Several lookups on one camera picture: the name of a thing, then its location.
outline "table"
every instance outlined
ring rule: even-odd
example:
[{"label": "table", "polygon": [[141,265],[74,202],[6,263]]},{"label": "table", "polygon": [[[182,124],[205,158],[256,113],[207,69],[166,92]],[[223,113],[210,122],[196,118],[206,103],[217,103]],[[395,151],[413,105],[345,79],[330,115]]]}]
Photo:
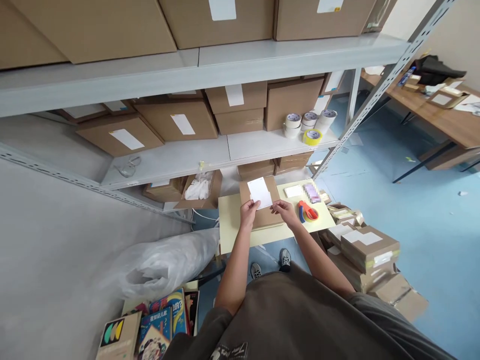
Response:
[{"label": "table", "polygon": [[[309,233],[331,228],[335,226],[334,220],[330,215],[329,210],[324,202],[317,202],[311,204],[307,198],[307,194],[303,193],[302,196],[294,196],[287,198],[284,189],[295,185],[303,186],[304,184],[313,184],[318,191],[312,179],[294,181],[283,185],[278,185],[278,193],[280,199],[288,201],[298,209],[298,203],[300,200],[305,201],[313,209],[318,211],[319,219],[314,222],[306,221],[303,223]],[[220,217],[220,253],[231,253],[234,247],[235,238],[240,227],[240,194],[234,194],[229,196],[222,196],[218,198],[218,213]],[[294,233],[289,229],[287,224],[283,223],[279,226],[273,226],[269,228],[263,228],[259,230],[253,230],[250,235],[250,247],[258,245],[272,243],[278,240],[288,239],[294,236]]]},{"label": "table", "polygon": [[[393,183],[420,169],[428,163],[432,163],[442,155],[448,155],[448,159],[463,159],[472,157],[480,151],[480,118],[470,112],[458,111],[454,109],[442,109],[429,102],[427,98],[419,92],[411,92],[397,86],[403,74],[393,81],[390,87],[385,91],[386,97],[379,101],[363,120],[365,122],[390,100],[395,100],[408,109],[408,114],[402,120],[401,124],[408,123],[413,117],[418,117],[435,128],[443,132],[449,141],[444,142],[433,150],[420,157],[421,163],[397,178]],[[361,78],[372,86],[379,82],[380,75],[369,75],[365,70],[361,73]],[[465,85],[459,85],[459,90],[468,91],[471,94],[480,96],[478,91],[470,89]]]}]

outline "sneaker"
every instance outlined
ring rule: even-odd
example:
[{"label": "sneaker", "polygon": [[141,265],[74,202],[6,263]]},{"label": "sneaker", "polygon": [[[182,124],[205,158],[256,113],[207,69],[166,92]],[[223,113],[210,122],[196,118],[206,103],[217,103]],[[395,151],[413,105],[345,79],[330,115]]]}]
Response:
[{"label": "sneaker", "polygon": [[253,280],[262,276],[262,269],[256,262],[253,262],[250,266],[250,276]]},{"label": "sneaker", "polygon": [[290,252],[287,249],[282,249],[280,251],[280,266],[288,265],[290,266],[290,260],[292,257],[290,256]]}]

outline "metal shelving unit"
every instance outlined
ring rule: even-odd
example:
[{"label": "metal shelving unit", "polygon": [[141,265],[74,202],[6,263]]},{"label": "metal shelving unit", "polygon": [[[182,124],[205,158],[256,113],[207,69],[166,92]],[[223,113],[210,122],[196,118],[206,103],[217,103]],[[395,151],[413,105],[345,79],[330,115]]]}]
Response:
[{"label": "metal shelving unit", "polygon": [[[229,169],[329,149],[321,165],[310,166],[315,179],[327,168],[454,1],[437,0],[408,41],[381,33],[319,40],[264,40],[81,65],[58,64],[2,72],[0,117],[7,118],[0,118],[0,158],[186,222],[190,221],[188,217],[164,213],[163,204],[144,198],[135,186],[202,170]],[[385,64],[389,65],[381,80],[359,111],[354,113],[361,69]],[[73,130],[67,124],[56,122],[54,131],[45,131],[40,140],[36,139],[35,129],[17,125],[32,121],[34,116],[23,115],[26,113],[339,70],[354,72],[345,130],[340,138],[329,131],[315,149],[299,139],[286,139],[280,131],[168,142],[162,147],[140,152],[142,162],[135,175],[124,178],[114,166],[121,165],[125,157],[112,159],[99,154],[94,145],[73,139]],[[79,156],[86,156],[88,161],[75,158],[77,153],[74,150],[69,153],[72,141],[77,149],[81,149]]]}]

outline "hand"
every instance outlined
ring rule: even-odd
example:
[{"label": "hand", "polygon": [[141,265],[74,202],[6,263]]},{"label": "hand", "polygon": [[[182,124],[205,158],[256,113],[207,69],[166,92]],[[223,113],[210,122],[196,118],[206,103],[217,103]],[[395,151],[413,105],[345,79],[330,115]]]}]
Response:
[{"label": "hand", "polygon": [[260,200],[254,202],[249,200],[240,206],[240,228],[252,230],[255,220],[255,212],[260,206]]},{"label": "hand", "polygon": [[280,214],[281,219],[291,229],[297,225],[301,225],[300,219],[295,213],[294,206],[288,201],[277,200],[270,206],[272,214]]}]

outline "person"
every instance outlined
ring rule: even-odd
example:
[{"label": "person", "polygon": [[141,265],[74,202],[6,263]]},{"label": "person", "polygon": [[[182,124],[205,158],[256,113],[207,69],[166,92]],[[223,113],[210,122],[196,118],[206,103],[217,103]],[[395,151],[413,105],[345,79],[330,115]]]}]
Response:
[{"label": "person", "polygon": [[311,275],[282,250],[282,271],[254,278],[247,286],[250,233],[260,203],[240,208],[240,228],[214,307],[198,335],[177,334],[171,359],[453,359],[393,306],[355,292],[342,272],[301,224],[289,202],[275,201],[293,232]]}]

